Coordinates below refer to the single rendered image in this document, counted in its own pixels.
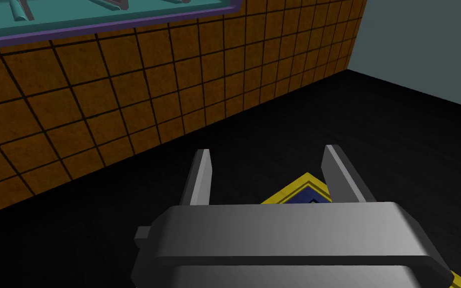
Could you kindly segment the yellow and blue book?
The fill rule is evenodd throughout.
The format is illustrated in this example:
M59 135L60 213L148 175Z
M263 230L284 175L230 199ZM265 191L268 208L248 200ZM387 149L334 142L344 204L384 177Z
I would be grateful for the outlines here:
M308 204L332 203L328 186L315 176L306 172L283 187L262 204Z

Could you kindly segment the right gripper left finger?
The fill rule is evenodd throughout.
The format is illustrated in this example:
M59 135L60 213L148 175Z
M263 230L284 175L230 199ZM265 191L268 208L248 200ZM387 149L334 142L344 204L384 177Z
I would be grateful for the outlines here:
M181 197L181 206L209 205L212 182L212 162L209 149L195 152Z

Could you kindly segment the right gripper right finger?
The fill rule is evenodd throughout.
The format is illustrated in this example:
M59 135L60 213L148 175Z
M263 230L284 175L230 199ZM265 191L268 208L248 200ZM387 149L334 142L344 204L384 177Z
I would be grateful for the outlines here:
M340 146L325 146L321 171L333 203L377 201Z

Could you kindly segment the purple framed teal window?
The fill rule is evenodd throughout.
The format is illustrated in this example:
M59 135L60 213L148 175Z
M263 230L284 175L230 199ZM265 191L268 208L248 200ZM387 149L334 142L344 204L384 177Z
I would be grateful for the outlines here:
M237 13L243 0L0 0L0 48Z

